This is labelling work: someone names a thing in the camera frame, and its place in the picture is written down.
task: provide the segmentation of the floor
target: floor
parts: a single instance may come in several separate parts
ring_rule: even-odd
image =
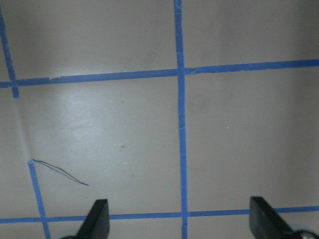
[[[252,239],[253,195],[319,233],[318,1],[0,6],[1,238],[108,198],[110,239]]]

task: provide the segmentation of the thin wire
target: thin wire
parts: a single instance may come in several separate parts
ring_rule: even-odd
[[[60,167],[54,166],[54,165],[52,165],[50,163],[47,163],[47,162],[44,162],[44,161],[41,161],[41,160],[33,159],[33,161],[35,161],[36,163],[42,164],[45,167],[48,167],[49,169],[51,169],[51,170],[53,170],[55,172],[58,172],[59,174],[62,174],[63,176],[67,177],[68,179],[70,179],[70,180],[72,180],[72,181],[74,181],[76,183],[80,183],[80,184],[89,186],[88,184],[83,183],[80,180],[78,180],[77,178],[73,177],[71,174],[69,174],[68,172],[66,172],[64,169],[62,169]]]

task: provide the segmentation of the grid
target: grid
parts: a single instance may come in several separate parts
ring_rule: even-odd
[[[174,0],[174,21],[175,21],[175,44],[176,44],[177,69],[122,72],[122,73],[110,73],[110,74],[98,74],[98,75],[62,76],[62,77],[58,77],[54,79],[50,79],[50,78],[16,79],[13,63],[11,59],[11,54],[9,50],[8,40],[5,34],[4,19],[0,10],[0,37],[2,42],[2,49],[4,52],[6,67],[7,67],[7,71],[9,75],[8,82],[0,82],[0,88],[11,88],[13,97],[18,98],[19,97],[18,88],[22,86],[177,76],[177,79],[178,79],[178,112],[177,113],[178,113],[178,126],[179,126],[178,128],[179,128],[179,152],[180,152],[181,210],[180,212],[171,212],[171,213],[110,215],[110,219],[122,220],[122,219],[151,219],[151,218],[181,218],[182,219],[181,237],[182,239],[187,239],[187,222],[189,217],[247,215],[249,214],[249,210],[248,209],[218,210],[218,211],[200,211],[200,212],[190,212],[188,210],[187,160],[186,160],[187,147],[186,147],[186,126],[185,126],[185,75],[194,75],[194,74],[200,74],[200,73],[258,71],[258,70],[265,70],[265,69],[318,67],[319,59],[185,68],[184,53],[183,53],[181,0]],[[0,219],[0,224],[42,223],[45,237],[46,239],[50,239],[51,236],[50,236],[50,232],[48,228],[48,223],[83,221],[85,219],[85,216],[53,217],[53,218],[49,218],[46,216],[34,164],[35,164],[35,161],[33,160],[30,160],[28,162],[28,167],[29,167],[30,176],[32,179],[32,184],[33,184],[33,188],[35,192],[35,198],[36,198],[40,217]],[[319,211],[319,206],[277,208],[276,211],[279,213],[314,212],[314,211]]]

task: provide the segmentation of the black clamp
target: black clamp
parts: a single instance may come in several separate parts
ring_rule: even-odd
[[[96,200],[84,223],[75,236],[62,239],[106,239],[110,231],[109,204],[107,199]]]
[[[256,239],[319,239],[309,231],[293,231],[262,197],[250,198],[249,227]]]

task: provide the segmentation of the blue painter's tape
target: blue painter's tape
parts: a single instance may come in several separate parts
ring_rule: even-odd
[[[276,208],[277,213],[303,213],[303,212],[318,212],[319,206],[308,207],[292,207],[292,208]]]
[[[110,220],[124,220],[124,219],[147,219],[147,218],[180,218],[181,213],[140,213],[140,214],[119,214],[110,215]],[[47,218],[48,222],[76,222],[84,221],[85,216],[74,217],[55,217]]]
[[[11,81],[0,81],[0,88],[10,88],[13,84]]]
[[[51,239],[50,232],[49,232],[49,226],[48,226],[47,218],[45,215],[45,209],[44,209],[44,205],[43,205],[43,201],[42,201],[42,196],[41,196],[41,192],[40,192],[39,182],[38,182],[36,172],[35,172],[34,161],[29,160],[28,166],[29,166],[30,176],[31,176],[31,180],[32,180],[32,185],[33,185],[33,189],[34,189],[34,193],[35,193],[35,198],[36,198],[40,218],[41,218],[42,225],[43,225],[45,238]]]
[[[174,0],[175,42],[177,57],[178,81],[178,128],[180,152],[180,187],[181,187],[181,237],[187,239],[188,206],[187,206],[187,160],[186,160],[186,128],[185,128],[185,66],[182,33],[181,0]]]
[[[16,81],[18,86],[39,86],[52,84],[50,78],[22,79]]]
[[[4,218],[0,219],[0,224],[7,223],[41,223],[41,218]]]
[[[86,216],[73,216],[73,217],[54,217],[54,218],[47,218],[49,223],[52,222],[78,222],[84,221]]]
[[[0,38],[1,38],[1,43],[2,43],[2,49],[3,49],[3,53],[4,53],[6,68],[8,71],[9,79],[12,82],[12,86],[13,86],[12,94],[13,94],[14,98],[19,98],[19,91],[18,91],[17,84],[15,81],[15,73],[14,73],[14,68],[13,68],[13,64],[12,64],[9,43],[8,43],[8,39],[7,39],[6,33],[5,33],[5,24],[4,24],[4,18],[2,15],[1,6],[0,6]]]
[[[147,218],[180,218],[181,213],[141,213],[110,215],[110,220],[147,219]]]
[[[91,82],[91,81],[109,81],[109,80],[126,80],[138,78],[152,78],[152,77],[168,77],[176,76],[176,69],[169,70],[153,70],[153,71],[135,71],[122,73],[108,73],[98,75],[82,75],[82,76],[61,76],[52,79],[52,83],[74,83],[74,82]]]
[[[262,62],[250,64],[221,65],[221,66],[203,66],[198,68],[186,68],[185,74],[194,75],[200,73],[224,73],[237,71],[260,71],[267,69],[285,69],[300,67],[317,67],[319,59],[300,60],[300,61],[278,61],[278,62]]]
[[[213,217],[229,215],[248,215],[249,209],[189,212],[190,217]]]
[[[176,47],[177,51],[181,51],[181,43]],[[184,56],[182,52],[177,52],[177,65],[179,69],[184,68]],[[152,78],[152,77],[169,77],[179,76],[180,79],[184,75],[194,75],[200,73],[224,73],[224,72],[237,72],[237,71],[258,71],[266,69],[285,69],[285,68],[300,68],[300,67],[318,67],[319,59],[314,60],[300,60],[300,61],[283,61],[283,62],[263,62],[251,64],[236,64],[236,65],[221,65],[221,66],[203,66],[198,68],[185,68],[184,72],[177,69],[168,70],[153,70],[153,71],[137,71],[137,72],[122,72],[122,73],[108,73],[97,75],[82,75],[82,76],[62,76],[55,79],[33,78],[16,80],[17,86],[37,86],[37,85],[50,85],[62,83],[75,83],[75,82],[94,82],[94,81],[109,81],[109,80],[125,80],[125,79],[138,79],[138,78]],[[0,88],[14,87],[12,82],[0,82]],[[179,92],[179,102],[185,98],[183,91]]]

